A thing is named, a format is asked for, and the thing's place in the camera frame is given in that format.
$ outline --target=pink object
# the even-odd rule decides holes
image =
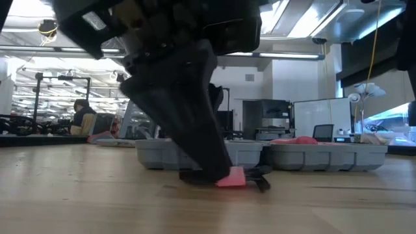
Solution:
[[[318,141],[309,136],[299,136],[294,139],[275,139],[272,144],[318,144]]]
[[[232,166],[229,169],[229,175],[216,182],[218,187],[234,187],[245,186],[246,176],[244,175],[244,169],[240,166]]]

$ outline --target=ceiling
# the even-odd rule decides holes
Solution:
[[[362,4],[360,0],[274,0],[274,4],[261,7],[263,26],[261,43],[257,52],[323,54],[321,45],[314,44],[311,36],[326,38],[330,44],[353,42],[375,30],[378,2]],[[380,11],[380,26],[400,14],[405,4],[399,0],[383,0]],[[51,7],[39,0],[14,0],[5,27],[0,34],[0,45],[78,47],[62,33],[46,41],[38,32],[38,24],[44,19],[53,19]],[[103,45],[119,48],[117,41]],[[0,51],[13,60],[17,69],[14,111],[29,113],[33,104],[33,86],[36,72],[48,74],[73,74],[92,78],[91,102],[103,112],[125,110],[124,96],[116,89],[114,72],[128,77],[124,68],[109,58],[96,61],[85,56],[63,53],[22,53]],[[219,57],[219,66],[250,66],[262,71],[271,58]],[[43,80],[41,89],[42,110],[47,115],[71,114],[72,100],[80,98],[86,82],[74,80],[68,83]]]

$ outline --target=black machine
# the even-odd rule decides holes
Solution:
[[[201,166],[199,176],[215,182],[229,175],[232,164],[215,118],[219,93],[210,92],[209,83],[216,56],[257,49],[259,6],[267,0],[42,1],[53,5],[59,29],[96,59],[103,56],[103,42],[120,38],[127,53],[122,63],[132,75],[121,91]],[[1,1],[0,27],[11,2]],[[408,11],[414,5],[409,1]],[[84,20],[91,12],[105,28]],[[246,176],[265,190],[266,172]]]

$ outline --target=gray tray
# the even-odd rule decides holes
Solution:
[[[234,166],[253,168],[260,159],[265,143],[226,141],[229,157]],[[171,140],[136,140],[138,161],[148,169],[200,169],[188,155]]]
[[[271,151],[274,168],[279,170],[359,172],[381,167],[387,146],[274,144]]]

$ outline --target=white partition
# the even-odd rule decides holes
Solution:
[[[313,128],[320,124],[333,124],[333,137],[345,137],[338,134],[338,129],[351,129],[348,98],[300,101],[293,105],[296,137],[312,137]]]

